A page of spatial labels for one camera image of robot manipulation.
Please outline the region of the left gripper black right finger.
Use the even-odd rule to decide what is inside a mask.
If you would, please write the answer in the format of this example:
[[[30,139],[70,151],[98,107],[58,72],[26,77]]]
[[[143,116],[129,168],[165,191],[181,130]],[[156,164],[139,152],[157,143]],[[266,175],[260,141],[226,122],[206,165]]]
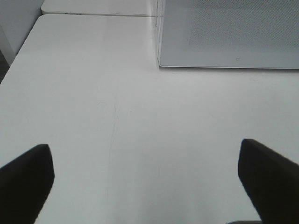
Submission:
[[[298,164],[254,139],[243,139],[238,176],[262,223],[299,222]]]

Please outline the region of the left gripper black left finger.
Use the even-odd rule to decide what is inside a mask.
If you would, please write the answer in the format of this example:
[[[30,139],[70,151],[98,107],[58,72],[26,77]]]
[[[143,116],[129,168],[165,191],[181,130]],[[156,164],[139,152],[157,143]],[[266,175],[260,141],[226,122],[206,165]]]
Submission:
[[[55,179],[50,147],[37,145],[0,168],[0,222],[35,223]]]

